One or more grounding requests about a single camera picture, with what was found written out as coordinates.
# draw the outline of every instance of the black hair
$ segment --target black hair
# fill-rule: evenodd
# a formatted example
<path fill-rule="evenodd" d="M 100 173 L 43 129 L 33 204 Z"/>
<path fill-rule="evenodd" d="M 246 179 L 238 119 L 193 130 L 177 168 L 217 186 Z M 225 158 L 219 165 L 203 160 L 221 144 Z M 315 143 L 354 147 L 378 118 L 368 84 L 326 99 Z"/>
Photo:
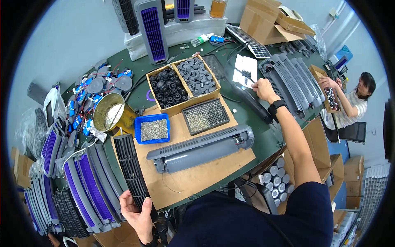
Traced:
<path fill-rule="evenodd" d="M 376 82 L 372 74 L 368 72 L 362 72 L 360 78 L 362 79 L 364 86 L 368 88 L 368 92 L 370 93 L 370 95 L 366 95 L 366 96 L 358 95 L 358 98 L 360 98 L 361 100 L 368 100 L 368 98 L 372 96 L 373 92 L 376 90 Z M 355 91 L 358 93 L 358 85 L 355 87 Z"/>

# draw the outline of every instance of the glass jar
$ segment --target glass jar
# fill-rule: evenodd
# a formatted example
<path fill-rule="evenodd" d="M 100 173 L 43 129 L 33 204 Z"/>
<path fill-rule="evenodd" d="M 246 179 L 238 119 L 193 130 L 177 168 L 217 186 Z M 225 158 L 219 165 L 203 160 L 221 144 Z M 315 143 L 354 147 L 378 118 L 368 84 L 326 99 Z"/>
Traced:
<path fill-rule="evenodd" d="M 228 0 L 213 0 L 210 8 L 210 18 L 222 19 L 225 15 L 226 5 Z"/>

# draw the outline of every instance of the person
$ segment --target person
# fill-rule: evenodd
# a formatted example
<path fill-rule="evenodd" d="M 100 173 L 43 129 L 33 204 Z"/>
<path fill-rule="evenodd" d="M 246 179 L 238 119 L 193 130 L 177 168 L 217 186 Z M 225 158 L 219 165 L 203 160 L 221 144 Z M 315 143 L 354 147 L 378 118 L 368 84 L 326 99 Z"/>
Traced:
<path fill-rule="evenodd" d="M 333 114 L 337 123 L 337 128 L 345 128 L 348 125 L 352 125 L 365 115 L 367 100 L 376 89 L 376 82 L 370 73 L 363 72 L 359 77 L 358 85 L 348 94 L 343 93 L 341 80 L 339 78 L 336 78 L 336 81 L 333 81 L 329 77 L 321 77 L 319 79 L 323 88 L 333 88 L 339 97 L 341 112 Z M 335 123 L 331 113 L 323 109 L 321 111 L 321 117 L 329 129 L 335 129 Z"/>
<path fill-rule="evenodd" d="M 267 79 L 253 84 L 259 98 L 280 100 Z M 329 189 L 321 184 L 302 129 L 285 106 L 277 109 L 284 141 L 294 164 L 295 190 L 283 215 L 270 215 L 218 191 L 191 202 L 169 247 L 178 246 L 315 246 L 331 245 L 333 214 Z M 152 201 L 138 212 L 130 191 L 120 196 L 122 215 L 135 229 L 143 246 L 157 246 L 152 237 Z"/>

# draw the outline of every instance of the amber liquid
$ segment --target amber liquid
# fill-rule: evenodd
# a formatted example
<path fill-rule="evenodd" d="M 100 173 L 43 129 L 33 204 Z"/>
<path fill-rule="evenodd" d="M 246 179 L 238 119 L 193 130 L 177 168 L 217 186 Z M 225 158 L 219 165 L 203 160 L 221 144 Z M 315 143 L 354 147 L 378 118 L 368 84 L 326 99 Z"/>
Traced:
<path fill-rule="evenodd" d="M 211 3 L 210 17 L 222 18 L 225 13 L 226 2 L 213 0 Z"/>

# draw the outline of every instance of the white shirt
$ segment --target white shirt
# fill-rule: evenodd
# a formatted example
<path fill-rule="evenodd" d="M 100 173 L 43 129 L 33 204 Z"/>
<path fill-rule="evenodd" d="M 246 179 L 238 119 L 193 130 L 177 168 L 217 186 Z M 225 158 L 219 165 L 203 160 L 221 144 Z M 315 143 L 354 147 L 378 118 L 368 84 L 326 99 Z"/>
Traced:
<path fill-rule="evenodd" d="M 346 94 L 346 98 L 348 102 L 351 104 L 351 106 L 355 106 L 358 110 L 358 115 L 356 117 L 348 117 L 347 114 L 343 111 L 339 113 L 334 113 L 336 123 L 337 123 L 337 128 L 344 128 L 347 127 L 348 125 L 352 125 L 353 123 L 357 122 L 360 120 L 366 113 L 367 109 L 367 101 L 366 100 L 361 100 L 358 98 L 358 95 L 355 91 L 351 91 L 350 93 Z M 326 109 L 323 109 L 321 111 L 321 116 L 324 119 L 325 125 L 331 129 L 335 129 L 335 124 L 332 119 L 332 114 L 328 113 Z"/>

